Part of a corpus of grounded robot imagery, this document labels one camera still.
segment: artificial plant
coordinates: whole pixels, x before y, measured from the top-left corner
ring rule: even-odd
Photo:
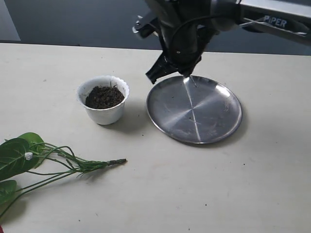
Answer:
[[[52,153],[56,153],[59,157],[51,158]],[[44,160],[59,163],[66,170],[55,173],[30,171],[30,169],[40,166]],[[126,159],[107,162],[85,160],[75,156],[70,147],[57,147],[46,143],[36,133],[25,133],[17,138],[6,140],[0,145],[0,205],[7,202],[9,204],[0,213],[0,219],[26,193],[73,174],[83,175],[106,166],[124,164],[125,162]],[[17,189],[15,180],[7,180],[24,172],[48,176],[48,178],[20,189]]]

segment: table surface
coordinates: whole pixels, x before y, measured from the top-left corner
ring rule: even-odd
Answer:
[[[244,118],[227,140],[179,143],[150,121],[144,73],[160,51],[0,44],[0,138],[36,132],[89,160],[127,158],[25,195],[5,233],[309,233],[311,57],[204,53],[194,74],[227,86]],[[130,86],[125,114],[92,122],[76,88],[101,74]],[[48,161],[38,171],[55,172]],[[42,177],[16,176],[20,186]]]

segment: green leaf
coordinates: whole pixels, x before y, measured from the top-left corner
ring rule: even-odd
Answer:
[[[16,181],[3,181],[0,183],[0,205],[6,203],[14,197]]]
[[[19,138],[25,139],[29,143],[30,146],[37,144],[37,143],[44,142],[43,139],[39,135],[33,132],[24,133],[21,136],[19,136]],[[31,147],[31,150],[36,151],[38,153],[41,153],[43,149],[44,149],[43,144]],[[43,158],[39,158],[38,163],[34,166],[34,168],[37,168],[41,164],[41,161],[43,160],[44,160]]]
[[[25,159],[29,143],[22,138],[13,138],[0,145],[0,181],[30,170],[38,163],[38,157]]]

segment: flower pot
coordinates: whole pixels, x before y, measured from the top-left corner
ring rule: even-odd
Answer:
[[[86,98],[94,87],[116,87],[124,96],[118,105],[106,109],[93,109],[86,106]],[[86,109],[89,117],[100,125],[109,125],[119,120],[124,112],[125,102],[129,96],[130,89],[125,81],[110,75],[96,76],[78,87],[76,97],[78,102]]]

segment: black cable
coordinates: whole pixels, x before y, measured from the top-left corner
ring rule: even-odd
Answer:
[[[204,20],[204,19],[222,18],[222,17],[225,17],[225,16],[224,16],[224,15],[209,15],[209,16],[202,16],[202,17],[198,17],[198,18],[193,18],[193,19],[190,19],[190,20],[184,22],[184,23],[183,23],[182,25],[180,25],[180,26],[176,29],[176,31],[173,33],[172,39],[171,39],[171,41],[170,41],[170,43],[169,43],[169,48],[168,48],[169,51],[172,52],[172,49],[173,49],[172,44],[173,44],[173,42],[174,42],[174,39],[175,39],[176,34],[177,34],[183,27],[185,27],[186,25],[188,25],[189,23],[193,23],[193,22],[196,22],[196,21],[201,21],[201,20]]]

